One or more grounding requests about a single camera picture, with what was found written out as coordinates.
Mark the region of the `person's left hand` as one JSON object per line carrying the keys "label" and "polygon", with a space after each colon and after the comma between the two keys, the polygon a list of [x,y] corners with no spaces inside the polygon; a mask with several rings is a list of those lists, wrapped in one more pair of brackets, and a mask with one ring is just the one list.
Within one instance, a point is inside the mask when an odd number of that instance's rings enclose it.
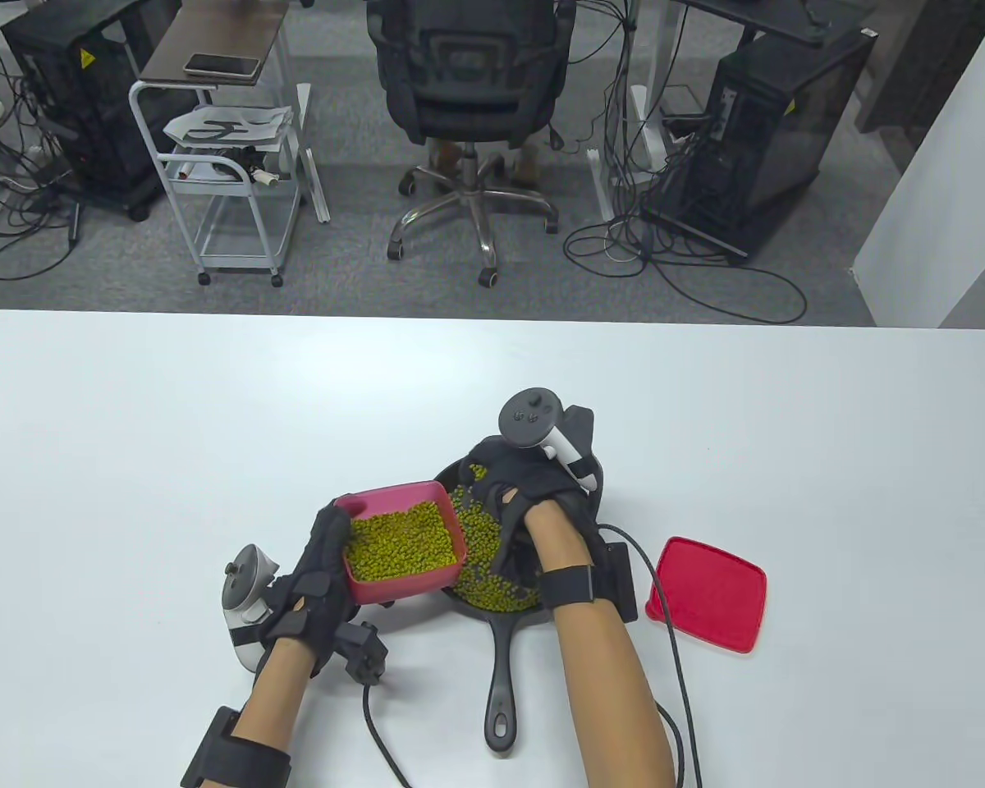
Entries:
{"label": "person's left hand", "polygon": [[294,570],[275,583],[271,614],[259,627],[259,642],[267,649],[282,639],[308,647],[311,676],[330,660],[340,625],[356,614],[345,563],[351,535],[345,509],[330,502],[319,510]]}

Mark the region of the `person's right hand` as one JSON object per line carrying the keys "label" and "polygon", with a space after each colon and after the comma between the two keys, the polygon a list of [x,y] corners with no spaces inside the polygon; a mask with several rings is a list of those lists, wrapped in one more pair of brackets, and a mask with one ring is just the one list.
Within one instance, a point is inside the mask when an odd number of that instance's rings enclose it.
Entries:
{"label": "person's right hand", "polygon": [[530,510],[555,502],[584,540],[595,566],[608,566],[608,550],[598,533],[601,492],[588,492],[555,459],[540,449],[519,449],[503,437],[479,442],[459,462],[458,480],[471,498],[499,522],[500,547],[490,570],[526,588],[537,584],[538,554],[524,525]]}

